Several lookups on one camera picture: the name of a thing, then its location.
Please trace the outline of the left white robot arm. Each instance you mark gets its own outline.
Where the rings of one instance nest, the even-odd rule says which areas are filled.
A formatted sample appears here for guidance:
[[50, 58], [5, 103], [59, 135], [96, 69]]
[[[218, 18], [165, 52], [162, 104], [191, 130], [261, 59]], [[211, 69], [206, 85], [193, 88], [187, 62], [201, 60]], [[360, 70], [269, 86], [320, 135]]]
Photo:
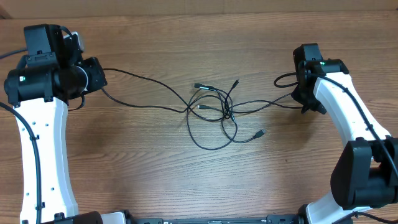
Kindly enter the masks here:
[[107, 84], [96, 57], [83, 59], [77, 32], [55, 24], [24, 28], [27, 54], [11, 70], [4, 90], [22, 148], [21, 223], [46, 223], [78, 214], [66, 147], [68, 102]]

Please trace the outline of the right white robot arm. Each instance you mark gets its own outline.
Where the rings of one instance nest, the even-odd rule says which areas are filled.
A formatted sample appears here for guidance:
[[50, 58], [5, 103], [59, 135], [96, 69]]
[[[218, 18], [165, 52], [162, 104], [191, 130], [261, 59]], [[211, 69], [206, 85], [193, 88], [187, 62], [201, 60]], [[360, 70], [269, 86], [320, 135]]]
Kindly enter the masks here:
[[343, 152], [330, 191], [300, 208], [305, 223], [351, 223], [368, 210], [397, 203], [397, 138], [372, 116], [356, 92], [346, 65], [324, 59], [317, 44], [293, 52], [297, 86], [292, 98], [308, 110], [329, 114]]

